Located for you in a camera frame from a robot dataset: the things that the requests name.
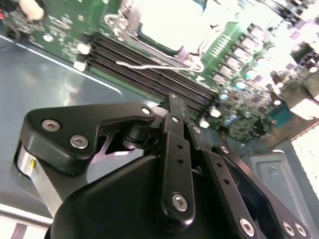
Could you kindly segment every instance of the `black plastic bracket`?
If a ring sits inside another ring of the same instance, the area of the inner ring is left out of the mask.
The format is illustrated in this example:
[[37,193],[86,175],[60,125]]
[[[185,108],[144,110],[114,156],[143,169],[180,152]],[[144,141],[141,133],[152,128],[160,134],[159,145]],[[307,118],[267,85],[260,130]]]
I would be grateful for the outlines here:
[[[42,123],[47,119],[57,121],[61,129],[45,130]],[[38,109],[25,116],[20,140],[31,155],[57,170],[80,174],[97,153],[100,136],[114,135],[133,124],[150,125],[154,119],[151,109],[138,103]],[[87,147],[73,147],[70,144],[73,135],[84,136],[88,140]]]
[[186,229],[195,218],[189,143],[184,139],[183,127],[183,121],[172,114],[164,117],[159,163],[159,219],[170,232]]
[[216,145],[213,150],[221,155],[225,165],[238,178],[239,191],[246,198],[253,199],[254,214],[267,238],[310,238],[305,225],[270,191],[254,172],[233,152]]

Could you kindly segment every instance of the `green circuit board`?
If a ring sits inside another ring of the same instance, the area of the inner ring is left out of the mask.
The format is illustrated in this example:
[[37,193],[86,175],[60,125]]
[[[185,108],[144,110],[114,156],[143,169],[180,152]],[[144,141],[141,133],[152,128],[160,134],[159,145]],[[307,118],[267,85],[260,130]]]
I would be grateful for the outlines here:
[[[78,55],[77,44],[80,42],[84,33],[93,34],[100,32],[108,38],[119,42],[113,34],[111,28],[104,22],[106,14],[116,14],[121,4],[120,0],[55,0],[54,3],[50,0],[44,0],[47,8],[47,16],[40,22],[30,22],[22,14],[20,9],[11,13],[4,13],[5,17],[13,21],[20,31],[30,35],[30,42],[34,45],[53,53],[69,62],[76,61]],[[219,69],[227,55],[234,49],[239,39],[247,33],[247,28],[252,23],[249,18],[243,18],[239,22],[229,22],[226,24],[223,32],[219,37],[208,47],[206,53],[202,57],[205,69],[201,73],[178,71],[181,75],[187,77],[191,81],[210,89],[212,92],[220,92],[227,90],[229,92],[229,100],[225,103],[225,107],[221,111],[219,119],[210,119],[212,128],[218,128],[220,125],[225,125],[224,121],[229,117],[230,112],[236,111],[238,119],[231,126],[230,136],[240,141],[249,140],[252,135],[249,134],[254,130],[254,122],[262,118],[265,122],[274,120],[271,112],[275,110],[271,102],[269,93],[259,87],[254,81],[247,82],[247,87],[244,90],[238,90],[235,87],[234,79],[244,77],[243,69],[247,66],[255,66],[256,62],[251,59],[246,62],[237,73],[230,77],[223,84],[213,80],[213,75]],[[44,40],[44,35],[49,34],[53,37],[53,41],[47,42]],[[216,49],[220,41],[227,38],[227,44],[223,49],[216,54]],[[143,52],[136,47],[123,43],[128,48],[131,48],[149,58],[153,57],[150,54]],[[264,49],[254,54],[263,54]],[[107,75],[99,70],[92,71],[107,80],[111,80],[120,84],[132,91],[159,102],[156,97],[150,96],[146,92],[138,90],[131,85],[121,82],[116,78]],[[245,112],[250,112],[250,117],[245,117]]]

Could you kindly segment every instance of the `electronic component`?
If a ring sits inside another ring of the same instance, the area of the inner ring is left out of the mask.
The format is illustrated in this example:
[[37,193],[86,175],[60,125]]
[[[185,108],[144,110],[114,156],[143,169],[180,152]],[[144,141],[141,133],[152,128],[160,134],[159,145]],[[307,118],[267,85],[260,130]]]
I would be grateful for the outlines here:
[[264,32],[262,28],[253,23],[249,26],[248,31],[252,36],[259,40],[264,40],[268,36],[268,34]]
[[282,86],[284,86],[284,83],[282,82],[282,79],[280,79],[280,77],[278,75],[273,75],[271,76],[274,84],[278,87],[281,88]]
[[229,120],[234,122],[237,120],[237,112],[236,111],[231,111],[230,114],[229,114]]
[[274,105],[278,106],[281,104],[281,100],[275,92],[273,92],[273,91],[270,92],[270,98],[273,101]]
[[223,63],[222,66],[219,68],[219,72],[224,74],[228,78],[231,78],[236,73],[236,70]]
[[202,128],[208,128],[209,127],[209,123],[206,121],[205,118],[201,118],[199,120],[199,126]]
[[252,116],[252,114],[251,114],[250,111],[245,111],[245,112],[243,113],[243,115],[244,115],[245,118],[251,118],[251,116]]
[[306,80],[304,80],[304,86],[311,94],[313,99],[319,102],[319,75],[310,75]]
[[318,70],[319,56],[308,43],[300,44],[298,50],[291,52],[291,56],[298,65],[305,67],[310,73]]
[[213,76],[212,76],[212,79],[214,81],[216,81],[218,84],[220,85],[224,85],[226,83],[226,76],[219,73],[219,72],[216,72]]
[[228,100],[228,91],[227,90],[222,90],[219,92],[219,98],[222,101]]
[[257,76],[257,72],[254,70],[253,67],[248,66],[244,69],[245,77],[248,80],[252,80]]
[[262,45],[260,43],[248,36],[245,36],[240,43],[250,51],[260,51],[262,48]]
[[235,79],[234,83],[235,83],[236,89],[238,89],[238,90],[243,90],[246,87],[244,80],[241,78]]
[[270,98],[271,98],[272,102],[274,103],[274,105],[276,105],[276,106],[280,105],[281,104],[281,99],[276,94],[273,86],[271,84],[268,84],[267,85],[267,89],[269,90]]
[[233,123],[233,121],[231,121],[231,120],[229,120],[229,119],[224,120],[224,124],[225,124],[226,126],[230,126],[232,123]]
[[210,115],[214,118],[219,118],[220,115],[221,115],[221,112],[215,107],[213,106],[211,109],[210,109]]
[[83,62],[80,62],[80,61],[75,61],[74,63],[73,63],[73,67],[75,68],[75,69],[77,69],[78,71],[85,71],[85,69],[86,69],[86,67],[87,67],[87,63],[85,62],[85,61],[83,61]]
[[242,59],[243,62],[247,62],[252,58],[252,54],[248,51],[244,50],[243,48],[237,46],[234,51],[232,52],[235,56],[239,59]]
[[91,45],[90,44],[84,44],[84,43],[79,43],[77,46],[77,50],[83,54],[83,55],[88,55],[91,51]]
[[257,63],[257,66],[264,66],[268,62],[268,60],[263,55],[255,56],[255,61]]
[[236,58],[229,56],[226,60],[226,64],[233,67],[233,68],[241,68],[244,63]]

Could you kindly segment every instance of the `black metal arm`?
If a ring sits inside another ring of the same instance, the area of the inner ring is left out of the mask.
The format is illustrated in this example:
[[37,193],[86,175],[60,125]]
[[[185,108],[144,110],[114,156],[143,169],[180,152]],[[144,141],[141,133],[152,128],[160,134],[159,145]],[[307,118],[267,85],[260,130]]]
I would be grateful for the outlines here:
[[[87,184],[92,160],[135,148],[144,156]],[[48,239],[311,238],[241,159],[208,145],[175,95],[154,111],[142,104],[31,111],[12,173],[54,216]]]

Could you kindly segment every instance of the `electrolytic capacitor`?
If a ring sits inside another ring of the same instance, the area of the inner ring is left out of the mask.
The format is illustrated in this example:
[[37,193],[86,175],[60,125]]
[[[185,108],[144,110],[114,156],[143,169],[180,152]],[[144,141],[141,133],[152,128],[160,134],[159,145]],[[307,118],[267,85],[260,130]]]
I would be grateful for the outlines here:
[[274,103],[274,105],[278,106],[281,104],[281,99],[277,96],[276,92],[274,91],[274,88],[271,84],[268,84],[267,89],[270,92],[270,98],[272,100],[272,102]]
[[274,105],[278,106],[281,104],[281,100],[275,92],[270,92],[270,98],[273,101]]
[[219,92],[219,98],[222,100],[222,101],[226,101],[228,100],[228,91],[227,90],[222,90]]
[[257,63],[257,66],[263,66],[268,62],[268,60],[263,55],[257,55],[255,57],[255,61]]
[[280,79],[278,75],[273,75],[271,78],[273,79],[274,84],[278,88],[281,88],[282,86],[284,86],[284,83],[282,82],[282,80]]
[[234,122],[237,120],[237,112],[236,111],[231,111],[230,114],[229,114],[229,120]]
[[306,69],[309,70],[310,73],[314,73],[318,70],[318,67],[313,59],[309,61],[309,63],[306,66]]
[[236,89],[238,89],[238,90],[243,90],[246,87],[246,84],[245,84],[244,80],[241,79],[241,78],[237,78],[234,81],[234,83],[235,83]]
[[246,67],[244,72],[246,74],[246,79],[248,80],[254,79],[257,76],[257,72],[251,66]]

